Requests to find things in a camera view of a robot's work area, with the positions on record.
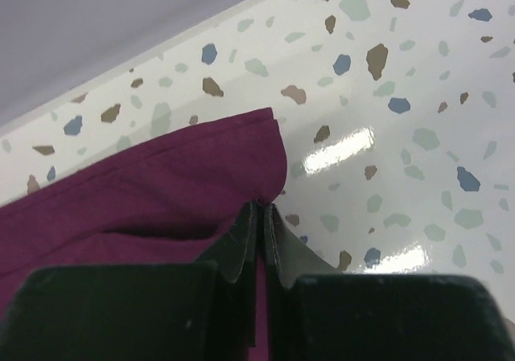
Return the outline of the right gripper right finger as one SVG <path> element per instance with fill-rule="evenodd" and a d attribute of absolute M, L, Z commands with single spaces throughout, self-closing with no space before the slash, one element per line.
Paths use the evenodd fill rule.
<path fill-rule="evenodd" d="M 511 360 L 492 295 L 472 277 L 342 273 L 263 210 L 272 360 Z"/>

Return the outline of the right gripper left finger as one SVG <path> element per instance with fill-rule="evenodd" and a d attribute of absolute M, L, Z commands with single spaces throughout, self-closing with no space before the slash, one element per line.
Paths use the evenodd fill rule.
<path fill-rule="evenodd" d="M 245 360 L 255 344 L 258 207 L 193 262 L 33 272 L 1 333 L 4 360 Z"/>

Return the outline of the purple surgical cloth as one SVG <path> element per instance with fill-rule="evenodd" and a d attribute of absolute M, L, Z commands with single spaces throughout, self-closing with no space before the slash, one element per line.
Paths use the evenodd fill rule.
<path fill-rule="evenodd" d="M 269 357 L 262 216 L 287 160 L 271 109 L 189 126 L 130 147 L 2 207 L 2 322 L 35 271 L 193 262 L 257 205 L 255 344 Z"/>

